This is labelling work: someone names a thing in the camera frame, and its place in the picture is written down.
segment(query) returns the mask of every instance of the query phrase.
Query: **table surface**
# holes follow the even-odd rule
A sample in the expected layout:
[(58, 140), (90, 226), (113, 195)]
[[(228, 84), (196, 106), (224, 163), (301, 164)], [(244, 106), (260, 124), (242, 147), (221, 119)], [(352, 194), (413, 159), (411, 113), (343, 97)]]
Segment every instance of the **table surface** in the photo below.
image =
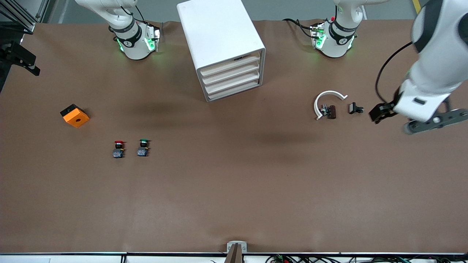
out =
[[(411, 21), (364, 21), (330, 59), (287, 22), (254, 22), (267, 49), (262, 87), (207, 103), (181, 25), (160, 52), (122, 54), (107, 25), (39, 24), (24, 46), (41, 75), (13, 67), (0, 95), (0, 251), (466, 252), (467, 124), (408, 136), (368, 112), (383, 62)], [(382, 75), (391, 98), (417, 59)], [(464, 107), (464, 84), (453, 106)], [(349, 95), (315, 120), (324, 90)], [(59, 112), (75, 103), (79, 129)], [(150, 154), (137, 157), (140, 138)], [(124, 159), (111, 157), (124, 140)]]

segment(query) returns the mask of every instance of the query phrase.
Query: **white container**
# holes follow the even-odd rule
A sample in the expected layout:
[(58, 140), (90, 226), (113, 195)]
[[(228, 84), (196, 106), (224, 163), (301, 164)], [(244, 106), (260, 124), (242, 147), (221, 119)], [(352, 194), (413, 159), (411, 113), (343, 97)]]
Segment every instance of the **white container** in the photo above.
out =
[(177, 11), (206, 101), (262, 84), (265, 46), (241, 0), (190, 0)]

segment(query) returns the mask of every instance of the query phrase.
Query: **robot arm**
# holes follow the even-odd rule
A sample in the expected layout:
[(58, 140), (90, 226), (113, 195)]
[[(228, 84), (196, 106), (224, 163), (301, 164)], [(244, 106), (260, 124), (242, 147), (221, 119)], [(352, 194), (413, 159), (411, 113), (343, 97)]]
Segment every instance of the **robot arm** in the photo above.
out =
[(375, 123), (396, 113), (411, 120), (409, 133), (422, 128), (441, 128), (465, 120), (437, 109), (448, 103), (450, 94), (468, 79), (468, 1), (430, 0), (413, 24), (412, 41), (419, 60), (411, 67), (395, 94), (394, 101), (376, 106), (371, 111)]
[(157, 51), (159, 28), (144, 21), (136, 21), (127, 10), (137, 5), (138, 0), (75, 0), (102, 17), (117, 36), (120, 49), (130, 59), (146, 58)]
[(331, 58), (343, 56), (354, 40), (364, 14), (362, 5), (376, 5), (389, 0), (333, 0), (337, 7), (335, 20), (326, 21), (318, 29), (312, 30), (313, 46)]

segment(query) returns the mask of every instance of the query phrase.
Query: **white curved handle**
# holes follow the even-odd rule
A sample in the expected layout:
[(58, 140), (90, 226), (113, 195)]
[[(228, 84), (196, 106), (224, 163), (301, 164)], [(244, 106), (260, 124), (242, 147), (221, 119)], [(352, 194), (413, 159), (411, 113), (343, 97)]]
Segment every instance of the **white curved handle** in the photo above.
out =
[(342, 95), (341, 93), (337, 92), (337, 91), (334, 91), (334, 90), (327, 90), (327, 91), (324, 91), (322, 93), (320, 93), (317, 98), (315, 99), (315, 102), (314, 102), (314, 110), (315, 110), (315, 114), (317, 115), (317, 120), (319, 120), (323, 114), (320, 112), (320, 109), (319, 109), (319, 106), (318, 106), (318, 101), (320, 99), (320, 97), (324, 96), (324, 95), (334, 95), (334, 96), (337, 96), (338, 98), (340, 98), (341, 100), (344, 100), (348, 97), (348, 95)]

